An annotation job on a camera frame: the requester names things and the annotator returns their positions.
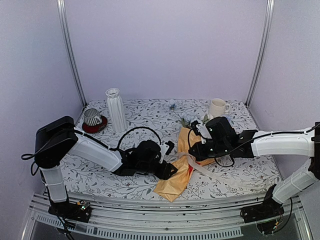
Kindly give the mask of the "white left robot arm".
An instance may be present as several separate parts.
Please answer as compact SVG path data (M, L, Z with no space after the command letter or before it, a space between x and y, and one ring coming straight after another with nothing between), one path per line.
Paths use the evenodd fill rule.
M74 205L63 181L60 162L65 155L75 155L97 164L117 176L151 173L160 180L168 180L178 169L164 160L174 143L144 140L136 147L122 150L107 145L78 130L70 116L64 116L36 132L34 162L43 174L50 200L63 216L74 213Z

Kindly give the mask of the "white ribbed ceramic vase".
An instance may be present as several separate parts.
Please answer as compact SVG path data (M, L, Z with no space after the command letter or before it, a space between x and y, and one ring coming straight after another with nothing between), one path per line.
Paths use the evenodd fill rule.
M122 133L128 126L120 90L118 88L110 88L105 94L107 96L107 106L113 129L117 133Z

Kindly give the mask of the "orange paper flower bouquet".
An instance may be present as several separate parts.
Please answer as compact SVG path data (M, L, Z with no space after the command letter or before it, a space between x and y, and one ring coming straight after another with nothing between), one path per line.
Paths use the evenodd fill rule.
M190 149L189 144L195 144L201 138L191 131L191 121L196 120L198 117L193 113L187 113L191 109L190 106L184 107L181 101L173 99L167 100L164 106L166 112L177 115L181 122L181 129L177 140L177 160L172 163L177 168L177 173L168 180L159 180L154 192L166 200L173 202L185 191L194 172L194 168L189 164L189 160L195 161L196 159L193 156L187 156Z

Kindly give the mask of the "white printed ribbon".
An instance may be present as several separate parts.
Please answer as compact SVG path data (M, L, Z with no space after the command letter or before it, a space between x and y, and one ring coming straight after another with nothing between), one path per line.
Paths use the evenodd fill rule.
M204 174L205 176L211 178L212 180L218 180L224 184L227 185L231 185L237 188L243 188L243 189L256 189L255 186L250 186L241 182L237 182L235 180L232 179L225 179L221 176L215 175L214 173L210 172L209 170L207 170L206 168L204 168L203 166L199 165L195 158L190 155L189 153L185 153L185 152L178 152L174 155L177 158L181 158L181 157L186 157L188 164L193 167L195 170L197 170L198 172Z

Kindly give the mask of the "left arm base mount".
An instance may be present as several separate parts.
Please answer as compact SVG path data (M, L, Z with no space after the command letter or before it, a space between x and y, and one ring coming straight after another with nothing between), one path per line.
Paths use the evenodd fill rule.
M49 198L50 207L48 212L62 219L74 220L88 223L91 217L92 208L89 201L81 199L77 203L72 203L67 197L66 201L53 202Z

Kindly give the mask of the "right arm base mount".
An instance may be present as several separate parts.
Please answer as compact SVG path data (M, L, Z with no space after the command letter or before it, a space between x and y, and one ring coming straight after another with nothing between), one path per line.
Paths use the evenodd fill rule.
M275 218L274 220L258 223L256 225L260 233L263 235L271 235L276 232L284 212L281 203L274 201L271 196L266 196L260 204L243 207L240 210L240 216L245 223Z

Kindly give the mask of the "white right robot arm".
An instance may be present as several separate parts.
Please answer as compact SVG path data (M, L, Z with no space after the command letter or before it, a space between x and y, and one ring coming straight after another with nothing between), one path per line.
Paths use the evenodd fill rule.
M307 156L308 160L297 171L267 191L258 213L269 218L278 206L290 197L320 180L320 124L311 128L287 131L244 130L231 127L226 117L211 119L206 124L192 123L192 130L201 138L188 150L196 160L216 159L223 156L255 158L270 155Z

